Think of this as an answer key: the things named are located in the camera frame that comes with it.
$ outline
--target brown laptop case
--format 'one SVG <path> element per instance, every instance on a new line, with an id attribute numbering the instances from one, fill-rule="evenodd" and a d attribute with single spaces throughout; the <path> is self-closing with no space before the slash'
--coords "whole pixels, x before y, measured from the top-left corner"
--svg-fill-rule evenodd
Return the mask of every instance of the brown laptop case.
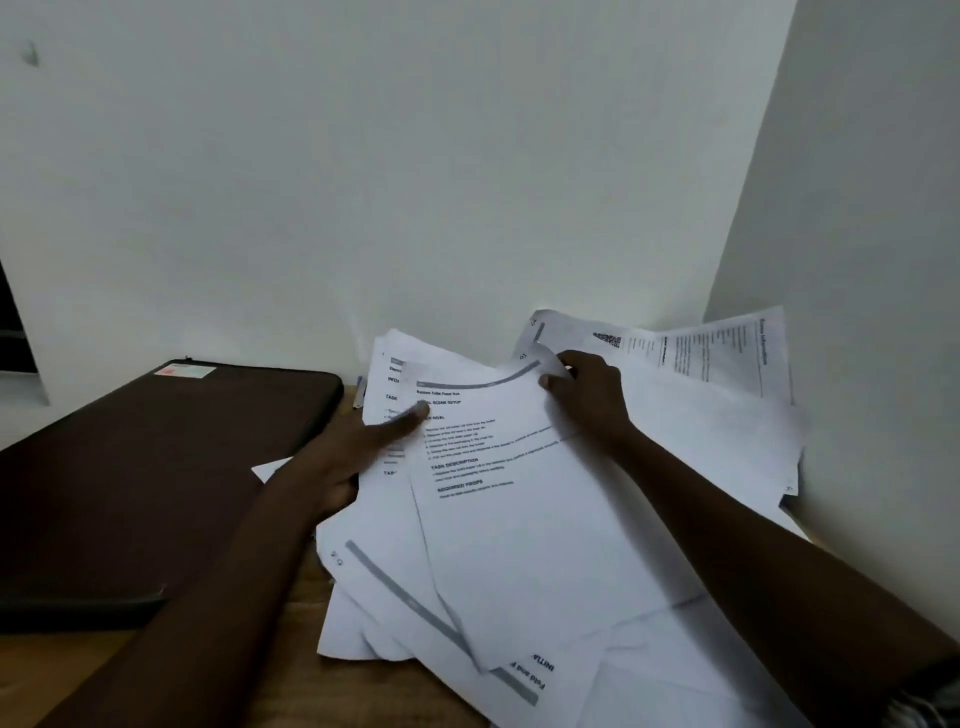
<path id="1" fill-rule="evenodd" d="M 0 452 L 0 631 L 146 623 L 225 545 L 263 487 L 251 467 L 296 452 L 344 391 L 169 363 L 215 369 L 151 372 Z"/>

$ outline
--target hand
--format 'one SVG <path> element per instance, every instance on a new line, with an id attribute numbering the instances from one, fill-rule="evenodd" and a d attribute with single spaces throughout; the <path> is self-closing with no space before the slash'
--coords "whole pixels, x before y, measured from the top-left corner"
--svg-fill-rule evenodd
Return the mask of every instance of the hand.
<path id="1" fill-rule="evenodd" d="M 557 358 L 573 379 L 543 375 L 540 386 L 596 445 L 612 453 L 636 431 L 623 400 L 620 370 L 594 353 L 567 351 Z"/>
<path id="2" fill-rule="evenodd" d="M 276 477 L 305 494 L 318 520 L 330 516 L 356 496 L 349 479 L 368 468 L 382 449 L 417 429 L 429 414 L 430 405 L 421 400 L 383 425 L 364 425 L 359 410 L 337 417 Z"/>

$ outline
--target desk surface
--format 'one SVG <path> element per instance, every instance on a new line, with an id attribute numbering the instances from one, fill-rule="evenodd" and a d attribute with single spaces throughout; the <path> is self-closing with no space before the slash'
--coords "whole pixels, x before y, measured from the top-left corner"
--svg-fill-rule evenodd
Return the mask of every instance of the desk surface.
<path id="1" fill-rule="evenodd" d="M 353 402 L 353 387 L 341 409 Z M 459 726 L 489 723 L 416 661 L 350 663 L 317 654 L 332 586 L 311 544 L 287 595 L 247 713 L 249 726 Z M 28 728 L 133 632 L 0 636 L 0 723 Z"/>

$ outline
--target qr code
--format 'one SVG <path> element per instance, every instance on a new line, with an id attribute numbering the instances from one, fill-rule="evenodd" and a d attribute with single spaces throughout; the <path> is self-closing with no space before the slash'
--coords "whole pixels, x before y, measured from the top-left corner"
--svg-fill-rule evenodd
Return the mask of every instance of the qr code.
<path id="1" fill-rule="evenodd" d="M 620 348 L 620 342 L 623 341 L 622 336 L 613 336 L 613 334 L 610 333 L 597 333 L 595 331 L 593 335 L 600 339 L 600 341 L 606 341 L 612 347 L 617 347 L 618 349 Z"/>

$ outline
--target stack of papers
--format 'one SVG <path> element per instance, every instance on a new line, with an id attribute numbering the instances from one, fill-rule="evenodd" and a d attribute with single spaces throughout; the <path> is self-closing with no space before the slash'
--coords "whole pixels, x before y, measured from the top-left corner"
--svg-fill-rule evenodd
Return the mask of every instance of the stack of papers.
<path id="1" fill-rule="evenodd" d="M 420 660 L 500 728 L 803 725 L 639 488 L 538 385 L 568 376 L 554 352 L 604 356 L 643 432 L 802 537 L 780 510 L 803 435 L 785 342 L 781 309 L 666 332 L 537 311 L 495 368 L 378 337 L 364 421 L 417 400 L 431 415 L 317 529 L 336 580 L 318 651 Z"/>

